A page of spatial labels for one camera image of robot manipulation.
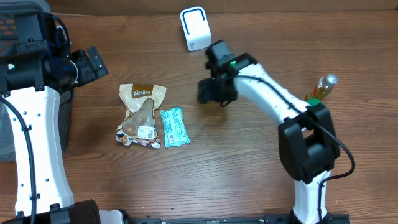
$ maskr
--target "bottle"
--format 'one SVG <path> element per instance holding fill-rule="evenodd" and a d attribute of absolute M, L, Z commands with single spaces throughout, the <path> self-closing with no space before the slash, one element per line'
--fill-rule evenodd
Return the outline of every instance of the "bottle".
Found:
<path fill-rule="evenodd" d="M 305 95 L 304 100 L 309 100 L 311 98 L 322 100 L 331 92 L 331 90 L 336 84 L 337 84 L 336 75 L 329 74 L 325 77 L 322 77 L 319 80 L 318 84 L 313 89 L 313 91 L 310 91 Z"/>

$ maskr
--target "wooden surface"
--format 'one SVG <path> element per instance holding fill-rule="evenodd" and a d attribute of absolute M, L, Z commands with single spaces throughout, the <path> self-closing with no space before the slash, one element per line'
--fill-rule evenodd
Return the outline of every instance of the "wooden surface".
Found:
<path fill-rule="evenodd" d="M 207 13 L 395 9 L 398 0 L 47 0 L 53 12 L 83 15 L 179 14 L 202 6 Z"/>
<path fill-rule="evenodd" d="M 326 99 L 357 169 L 328 183 L 327 208 L 353 223 L 398 223 L 398 11 L 208 15 L 213 40 L 249 52 L 297 96 L 340 79 Z M 226 108 L 196 102 L 208 78 L 202 50 L 188 53 L 178 15 L 68 17 L 72 47 L 96 46 L 109 75 L 76 89 L 65 171 L 75 200 L 134 217 L 238 217 L 289 213 L 293 180 L 279 160 L 277 129 L 247 99 Z M 122 83 L 167 87 L 160 107 L 183 108 L 191 144 L 153 150 L 115 141 Z M 159 111 L 156 125 L 163 142 Z M 346 155 L 332 174 L 349 169 Z M 16 165 L 0 163 L 0 219 L 11 218 Z"/>

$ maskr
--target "barcode label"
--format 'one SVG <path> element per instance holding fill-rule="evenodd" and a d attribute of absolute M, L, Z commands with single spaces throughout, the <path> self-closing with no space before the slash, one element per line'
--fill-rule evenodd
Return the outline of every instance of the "barcode label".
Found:
<path fill-rule="evenodd" d="M 169 143 L 170 144 L 174 143 L 174 136 L 172 134 L 169 134 Z"/>
<path fill-rule="evenodd" d="M 141 138 L 141 139 L 153 140 L 154 139 L 154 127 L 138 126 L 137 137 Z"/>

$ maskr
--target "blue package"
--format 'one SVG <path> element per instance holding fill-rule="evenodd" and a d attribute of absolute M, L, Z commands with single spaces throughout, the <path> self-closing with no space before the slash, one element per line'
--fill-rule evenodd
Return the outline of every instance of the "blue package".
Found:
<path fill-rule="evenodd" d="M 160 115 L 164 127 L 164 143 L 166 148 L 191 143 L 185 129 L 181 108 L 173 108 L 167 111 L 161 110 Z"/>

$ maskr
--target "tissue packet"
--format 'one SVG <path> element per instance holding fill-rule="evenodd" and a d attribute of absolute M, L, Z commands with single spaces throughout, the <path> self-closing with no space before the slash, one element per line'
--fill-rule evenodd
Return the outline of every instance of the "tissue packet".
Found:
<path fill-rule="evenodd" d="M 164 127 L 164 142 L 166 148 L 169 146 L 181 146 L 183 144 L 190 144 L 187 130 L 183 122 L 182 109 L 177 107 L 171 110 L 161 110 Z"/>
<path fill-rule="evenodd" d="M 127 111 L 124 121 L 116 130 L 116 140 L 125 146 L 136 143 L 160 149 L 154 111 L 163 102 L 166 87 L 123 84 L 120 85 L 119 95 Z"/>

